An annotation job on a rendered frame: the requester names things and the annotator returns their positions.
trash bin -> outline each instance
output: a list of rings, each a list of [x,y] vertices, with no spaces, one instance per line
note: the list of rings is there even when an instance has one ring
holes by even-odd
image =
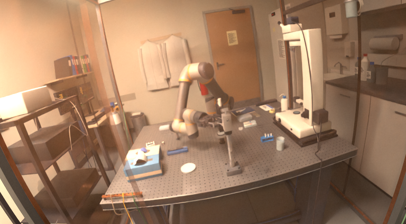
[[[133,122],[135,135],[138,137],[142,128],[146,126],[145,115],[143,112],[141,113],[132,113],[131,114],[131,122]]]

white box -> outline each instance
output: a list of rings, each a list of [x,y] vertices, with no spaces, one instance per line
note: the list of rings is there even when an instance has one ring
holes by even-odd
[[[51,95],[46,86],[33,88],[0,98],[0,117],[7,119],[27,114],[51,104]]]
[[[348,33],[344,4],[324,8],[324,19],[326,20],[326,34],[330,35],[330,38],[342,38],[343,34]]]

metal shelving rack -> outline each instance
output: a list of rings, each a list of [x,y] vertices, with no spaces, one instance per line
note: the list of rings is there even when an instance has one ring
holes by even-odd
[[[31,153],[30,164],[32,164],[34,167],[35,173],[39,175],[42,183],[44,184],[44,189],[33,197],[27,186],[23,186],[23,188],[25,188],[25,194],[31,199],[31,201],[34,199],[35,202],[32,203],[35,208],[37,208],[37,211],[42,211],[39,212],[39,215],[45,215],[46,218],[52,222],[55,222],[57,219],[60,222],[63,219],[67,224],[93,223],[92,219],[95,219],[94,223],[104,223],[104,221],[100,220],[100,217],[102,216],[104,220],[112,222],[114,220],[114,216],[112,216],[112,214],[102,213],[97,209],[101,195],[90,195],[97,182],[100,180],[100,175],[97,169],[90,168],[61,171],[56,161],[70,148],[62,151],[52,161],[41,161],[37,151],[34,148],[34,144],[30,139],[30,135],[25,128],[24,123],[34,120],[37,129],[40,130],[41,125],[38,119],[39,116],[57,109],[62,105],[69,104],[70,102],[75,104],[79,116],[83,119],[83,127],[89,131],[83,110],[81,106],[78,105],[80,103],[78,96],[68,97],[65,100],[56,101],[52,105],[43,107],[32,113],[10,118],[0,123],[0,129],[16,127],[24,147]],[[77,119],[75,109],[73,107],[70,111],[70,115],[73,121],[80,121],[80,119]],[[91,140],[90,136],[80,136],[77,139],[73,139],[75,142],[72,142],[72,144],[81,141],[84,137],[86,137],[87,143],[91,148],[91,152],[96,160],[101,176],[103,177],[107,186],[110,186],[110,180],[107,177],[106,171],[96,151],[94,142]],[[3,149],[5,148],[4,140],[1,137],[0,140],[2,141],[0,142],[0,146],[3,152],[10,153],[8,149]],[[45,172],[45,170],[51,165],[54,166],[57,172],[57,175],[52,180],[49,179],[47,173]],[[32,169],[30,172],[27,172],[26,169],[21,165],[15,165],[15,163],[13,163],[12,166],[18,168],[18,170],[13,170],[16,177],[21,177],[21,174],[33,173]]]

white label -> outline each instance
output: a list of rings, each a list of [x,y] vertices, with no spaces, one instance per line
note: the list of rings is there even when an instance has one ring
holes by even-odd
[[[237,45],[238,44],[237,31],[236,30],[227,31],[227,39],[228,46]]]
[[[278,50],[279,50],[279,58],[280,59],[286,58],[285,41],[283,39],[278,39]]]

tissue box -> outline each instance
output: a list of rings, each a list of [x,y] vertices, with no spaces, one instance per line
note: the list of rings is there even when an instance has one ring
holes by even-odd
[[[0,117],[7,119],[27,114],[51,104],[51,95],[46,86],[33,88],[0,98]]]
[[[127,182],[153,178],[162,175],[161,148],[160,145],[146,147],[147,162],[142,165],[134,165],[137,153],[140,149],[130,150],[124,165],[124,174]]]

